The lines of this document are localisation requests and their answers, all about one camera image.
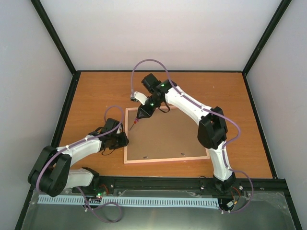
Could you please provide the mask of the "pink photo frame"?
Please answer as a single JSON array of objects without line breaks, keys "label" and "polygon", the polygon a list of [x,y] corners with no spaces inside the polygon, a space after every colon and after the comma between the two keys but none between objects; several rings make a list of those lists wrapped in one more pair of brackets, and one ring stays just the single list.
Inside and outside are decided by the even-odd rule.
[{"label": "pink photo frame", "polygon": [[132,126],[137,108],[126,108],[125,133],[129,144],[124,148],[124,163],[207,160],[208,150],[198,139],[198,125],[172,106],[168,113],[160,110]]}]

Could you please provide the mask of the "blue red screwdriver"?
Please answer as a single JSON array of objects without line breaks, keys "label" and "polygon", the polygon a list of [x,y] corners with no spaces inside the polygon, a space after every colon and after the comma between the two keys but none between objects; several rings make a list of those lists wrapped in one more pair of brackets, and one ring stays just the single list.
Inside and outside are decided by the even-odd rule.
[{"label": "blue red screwdriver", "polygon": [[139,121],[139,119],[136,118],[136,119],[134,120],[134,122],[133,122],[133,124],[132,124],[132,126],[130,127],[129,130],[132,130],[132,128],[134,127],[135,124],[138,123],[138,121]]}]

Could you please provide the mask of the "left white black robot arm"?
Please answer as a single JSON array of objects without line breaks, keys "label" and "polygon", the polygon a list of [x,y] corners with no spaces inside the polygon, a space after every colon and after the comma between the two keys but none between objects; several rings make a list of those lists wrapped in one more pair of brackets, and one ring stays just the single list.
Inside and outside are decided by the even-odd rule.
[{"label": "left white black robot arm", "polygon": [[120,149],[128,143],[123,124],[108,118],[103,127],[77,142],[64,147],[44,147],[29,173],[28,183],[51,197],[75,187],[94,193],[100,187],[99,173],[88,167],[72,170],[71,166],[89,155]]}]

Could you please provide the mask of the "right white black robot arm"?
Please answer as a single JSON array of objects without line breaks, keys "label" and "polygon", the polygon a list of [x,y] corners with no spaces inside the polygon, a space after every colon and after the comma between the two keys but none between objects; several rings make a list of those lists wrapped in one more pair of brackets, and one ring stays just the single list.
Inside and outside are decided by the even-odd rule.
[{"label": "right white black robot arm", "polygon": [[146,96],[134,89],[131,90],[130,99],[140,102],[137,119],[150,118],[162,103],[173,105],[189,116],[198,126],[199,143],[209,151],[215,189],[221,194],[226,193],[235,182],[236,176],[227,155],[228,129],[222,109],[201,104],[175,82],[171,80],[161,82],[153,74],[144,77],[142,85],[151,95]]}]

